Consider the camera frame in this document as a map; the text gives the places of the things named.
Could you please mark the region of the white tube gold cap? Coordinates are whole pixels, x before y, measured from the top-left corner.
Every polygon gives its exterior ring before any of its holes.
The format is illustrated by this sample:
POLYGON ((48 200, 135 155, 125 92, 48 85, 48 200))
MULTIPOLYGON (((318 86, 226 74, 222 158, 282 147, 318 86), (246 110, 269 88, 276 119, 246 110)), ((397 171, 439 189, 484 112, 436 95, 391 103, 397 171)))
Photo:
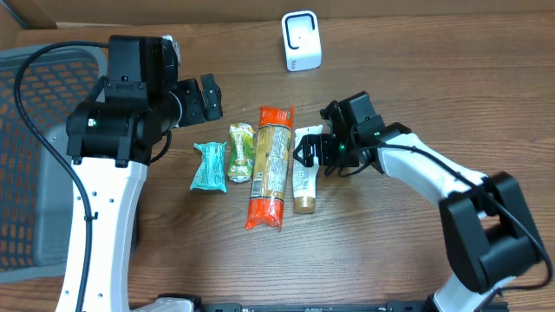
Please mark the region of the white tube gold cap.
MULTIPOLYGON (((295 131, 294 155, 303 157, 303 149, 297 152, 302 138, 308 134, 321 134, 323 125, 298 128, 295 131)), ((319 164, 317 157, 313 156, 313 166, 306 167, 301 162, 293 160, 292 189, 294 196, 294 211, 298 214, 312 214, 316 209, 317 173, 319 164)))

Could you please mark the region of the orange pasta package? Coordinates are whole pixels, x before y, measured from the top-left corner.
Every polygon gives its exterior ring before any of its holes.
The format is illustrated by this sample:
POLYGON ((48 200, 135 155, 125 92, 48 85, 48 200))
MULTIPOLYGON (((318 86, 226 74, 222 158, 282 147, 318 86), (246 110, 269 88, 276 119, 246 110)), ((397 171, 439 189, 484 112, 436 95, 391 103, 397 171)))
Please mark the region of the orange pasta package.
POLYGON ((291 153, 294 109, 261 107, 247 230, 265 224, 281 229, 291 153))

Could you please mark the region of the green snack pouch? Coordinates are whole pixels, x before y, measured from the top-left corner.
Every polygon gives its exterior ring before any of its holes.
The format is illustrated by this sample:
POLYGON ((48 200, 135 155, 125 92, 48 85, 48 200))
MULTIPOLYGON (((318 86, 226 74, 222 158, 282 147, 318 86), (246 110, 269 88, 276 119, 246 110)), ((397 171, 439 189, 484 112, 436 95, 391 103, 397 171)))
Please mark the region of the green snack pouch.
POLYGON ((249 181, 254 168, 254 135, 251 125, 234 123, 230 125, 231 153, 227 175, 236 183, 249 181))

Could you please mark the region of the teal snack packet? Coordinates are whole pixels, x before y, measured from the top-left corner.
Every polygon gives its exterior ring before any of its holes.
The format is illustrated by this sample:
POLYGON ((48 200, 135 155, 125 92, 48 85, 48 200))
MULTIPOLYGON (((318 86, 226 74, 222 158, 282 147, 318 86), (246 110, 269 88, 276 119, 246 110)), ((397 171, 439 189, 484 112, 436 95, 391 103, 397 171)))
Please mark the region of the teal snack packet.
POLYGON ((226 143, 195 143, 194 148, 201 152, 201 162, 194 175, 190 189, 227 192, 225 184, 226 143))

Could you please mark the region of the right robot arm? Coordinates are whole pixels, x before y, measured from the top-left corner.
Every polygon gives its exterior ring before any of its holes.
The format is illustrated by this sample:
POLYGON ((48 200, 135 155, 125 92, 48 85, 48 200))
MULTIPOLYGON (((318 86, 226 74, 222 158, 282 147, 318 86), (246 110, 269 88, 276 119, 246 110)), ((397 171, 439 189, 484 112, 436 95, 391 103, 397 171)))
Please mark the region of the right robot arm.
POLYGON ((372 166, 439 209, 452 275, 415 311, 501 311, 496 296, 543 289, 552 281, 552 260, 512 175, 467 169, 426 146, 409 127, 385 124, 365 92, 332 101, 320 115, 330 130, 301 136, 293 152, 298 164, 324 166, 325 175, 372 166))

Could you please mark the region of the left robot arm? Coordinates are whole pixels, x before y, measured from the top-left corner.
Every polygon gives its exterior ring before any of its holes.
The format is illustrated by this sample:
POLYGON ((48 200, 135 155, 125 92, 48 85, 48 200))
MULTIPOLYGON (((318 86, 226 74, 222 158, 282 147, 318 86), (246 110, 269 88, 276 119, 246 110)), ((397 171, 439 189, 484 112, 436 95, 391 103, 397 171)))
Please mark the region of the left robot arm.
POLYGON ((111 36, 108 78, 66 122, 67 154, 83 189, 73 217, 59 311, 128 311, 127 278, 136 207, 153 146, 171 130, 218 120, 211 74, 180 80, 171 36, 111 36))

